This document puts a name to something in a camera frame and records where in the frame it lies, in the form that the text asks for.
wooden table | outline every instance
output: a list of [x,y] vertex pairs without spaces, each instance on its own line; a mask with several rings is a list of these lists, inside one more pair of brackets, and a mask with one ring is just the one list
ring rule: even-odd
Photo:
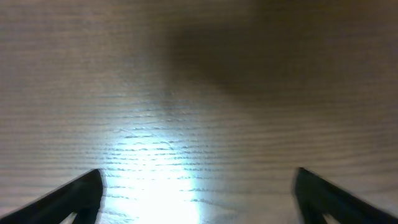
[[398,214],[396,1],[3,0],[0,214],[101,168],[100,223],[297,223],[305,166]]

black object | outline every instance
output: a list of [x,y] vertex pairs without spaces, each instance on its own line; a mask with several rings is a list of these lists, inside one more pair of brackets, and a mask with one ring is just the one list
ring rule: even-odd
[[345,223],[398,223],[392,215],[378,210],[316,174],[298,168],[294,187],[298,206],[305,224],[326,224],[329,214]]
[[0,219],[0,224],[56,224],[72,212],[73,224],[94,224],[101,206],[103,182],[95,169],[50,192],[38,201]]

brown wooden tabletop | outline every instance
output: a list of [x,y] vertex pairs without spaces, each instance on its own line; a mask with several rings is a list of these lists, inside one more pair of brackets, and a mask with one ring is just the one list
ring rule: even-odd
[[398,214],[398,2],[2,0],[0,215],[297,223],[304,166]]

wood grain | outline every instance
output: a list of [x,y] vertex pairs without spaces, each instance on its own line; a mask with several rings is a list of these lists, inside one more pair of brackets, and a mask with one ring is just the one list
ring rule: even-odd
[[298,223],[305,166],[398,214],[395,1],[1,1],[0,214],[93,168],[100,223]]

wooden surface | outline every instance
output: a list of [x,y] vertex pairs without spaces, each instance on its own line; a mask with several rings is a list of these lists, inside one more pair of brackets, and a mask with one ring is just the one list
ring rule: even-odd
[[0,214],[93,168],[99,223],[297,223],[305,166],[398,214],[396,1],[0,2]]

